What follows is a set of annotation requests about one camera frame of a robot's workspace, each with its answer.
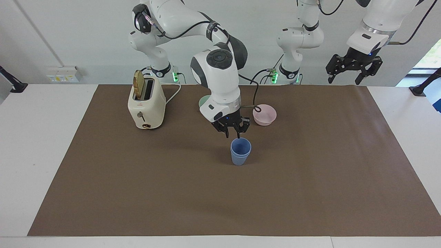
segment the pink bowl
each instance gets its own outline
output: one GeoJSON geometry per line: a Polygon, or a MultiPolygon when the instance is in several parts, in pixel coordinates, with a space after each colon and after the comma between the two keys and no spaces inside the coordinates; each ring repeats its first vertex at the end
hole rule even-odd
{"type": "Polygon", "coordinates": [[[253,110],[254,121],[261,126],[268,126],[277,118],[276,110],[266,104],[258,105],[262,109],[260,113],[253,110]]]}

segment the blue object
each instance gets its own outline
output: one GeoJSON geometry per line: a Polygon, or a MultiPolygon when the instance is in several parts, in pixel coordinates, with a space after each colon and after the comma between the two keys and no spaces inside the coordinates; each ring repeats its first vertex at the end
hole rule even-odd
{"type": "Polygon", "coordinates": [[[434,103],[434,108],[441,113],[441,99],[434,103]]]}
{"type": "Polygon", "coordinates": [[[235,139],[231,142],[231,160],[233,164],[240,166],[245,163],[251,153],[251,143],[245,139],[235,139]]]}

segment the white robotic arm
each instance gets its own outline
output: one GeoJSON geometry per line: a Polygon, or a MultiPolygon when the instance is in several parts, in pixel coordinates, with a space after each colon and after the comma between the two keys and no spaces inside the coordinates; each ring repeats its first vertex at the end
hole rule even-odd
{"type": "Polygon", "coordinates": [[[329,83],[344,71],[361,71],[355,80],[359,85],[368,76],[376,75],[383,61],[377,56],[386,46],[404,18],[422,0],[357,0],[367,6],[367,13],[360,27],[349,38],[349,50],[344,57],[335,54],[326,66],[329,83]]]}
{"type": "Polygon", "coordinates": [[[196,82],[212,92],[200,111],[227,136],[228,127],[234,127],[238,136],[246,132],[249,119],[240,116],[238,75],[247,61],[245,45],[204,13],[187,8],[182,0],[141,3],[133,9],[133,18],[138,31],[131,33],[130,42],[134,49],[150,58],[152,72],[159,78],[170,75],[171,64],[167,53],[158,45],[195,35],[205,36],[215,44],[191,60],[196,82]]]}
{"type": "Polygon", "coordinates": [[[277,44],[283,49],[284,58],[278,73],[283,81],[287,83],[296,81],[303,60],[298,49],[316,48],[323,43],[325,36],[319,27],[319,15],[316,0],[299,0],[299,21],[303,26],[285,28],[279,33],[277,44]]]}

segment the blue cup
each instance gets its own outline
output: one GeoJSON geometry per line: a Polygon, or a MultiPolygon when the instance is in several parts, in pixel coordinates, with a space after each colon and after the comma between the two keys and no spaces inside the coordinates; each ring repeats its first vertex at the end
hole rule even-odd
{"type": "Polygon", "coordinates": [[[251,143],[245,139],[235,139],[231,142],[231,159],[233,164],[240,166],[245,163],[251,153],[251,143]]]}

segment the white cable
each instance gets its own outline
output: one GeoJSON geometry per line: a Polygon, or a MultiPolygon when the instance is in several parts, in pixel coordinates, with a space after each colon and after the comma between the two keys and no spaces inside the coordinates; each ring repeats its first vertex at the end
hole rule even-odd
{"type": "Polygon", "coordinates": [[[168,99],[165,102],[165,104],[167,105],[173,99],[173,97],[175,97],[181,91],[182,85],[181,85],[181,83],[161,83],[161,84],[165,84],[165,85],[178,85],[179,86],[179,89],[172,95],[172,97],[170,97],[170,99],[168,99]]]}

